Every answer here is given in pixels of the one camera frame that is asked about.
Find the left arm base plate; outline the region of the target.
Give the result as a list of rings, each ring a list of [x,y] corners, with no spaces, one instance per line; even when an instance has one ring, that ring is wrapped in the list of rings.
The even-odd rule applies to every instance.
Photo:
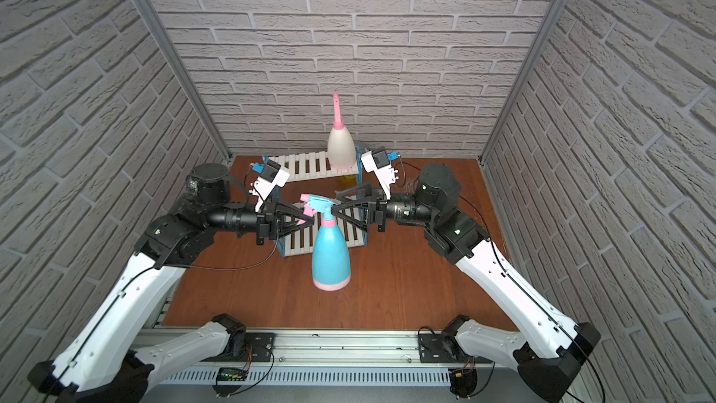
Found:
[[[229,337],[221,361],[270,362],[276,334],[272,332],[241,332]]]

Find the white pink spray bottle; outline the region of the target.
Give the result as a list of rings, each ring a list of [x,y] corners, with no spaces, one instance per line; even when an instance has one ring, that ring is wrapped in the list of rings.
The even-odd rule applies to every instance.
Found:
[[[333,94],[333,109],[334,121],[327,141],[328,160],[337,171],[349,171],[356,164],[355,145],[343,121],[337,93]]]

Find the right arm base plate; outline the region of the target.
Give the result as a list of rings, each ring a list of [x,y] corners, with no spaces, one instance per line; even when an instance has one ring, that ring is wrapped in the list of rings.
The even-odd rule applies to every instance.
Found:
[[[467,360],[456,341],[442,333],[420,332],[417,339],[418,353],[423,364],[457,364]]]

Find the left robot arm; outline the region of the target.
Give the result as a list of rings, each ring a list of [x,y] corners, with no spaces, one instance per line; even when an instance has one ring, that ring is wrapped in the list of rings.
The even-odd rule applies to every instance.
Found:
[[[244,328],[228,315],[167,343],[132,349],[149,315],[214,244],[216,233],[253,233],[262,244],[313,223],[283,201],[268,200],[258,208],[247,201],[234,203],[232,186],[250,194],[223,164],[193,168],[186,193],[147,226],[119,280],[78,337],[54,360],[33,366],[28,381],[38,393],[59,402],[138,402],[178,371],[240,351]]]

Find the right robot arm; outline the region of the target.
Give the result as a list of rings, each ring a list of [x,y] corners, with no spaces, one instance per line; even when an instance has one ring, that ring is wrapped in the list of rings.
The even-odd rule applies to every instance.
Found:
[[[516,326],[491,328],[455,317],[444,336],[466,356],[516,371],[541,399],[559,402],[600,342],[589,322],[577,323],[542,296],[496,247],[488,229],[459,207],[462,187],[445,164],[421,169],[410,193],[389,193],[361,184],[337,193],[339,210],[358,207],[362,229],[383,229],[393,220],[422,227],[428,246],[478,284]]]

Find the blue pink spray bottle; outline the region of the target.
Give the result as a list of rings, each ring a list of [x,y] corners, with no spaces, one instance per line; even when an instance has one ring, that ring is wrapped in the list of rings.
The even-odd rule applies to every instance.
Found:
[[[339,228],[339,220],[332,215],[336,205],[326,197],[302,194],[300,200],[313,216],[320,216],[320,228],[313,246],[311,273],[315,287],[322,291],[338,291],[351,281],[349,248]]]

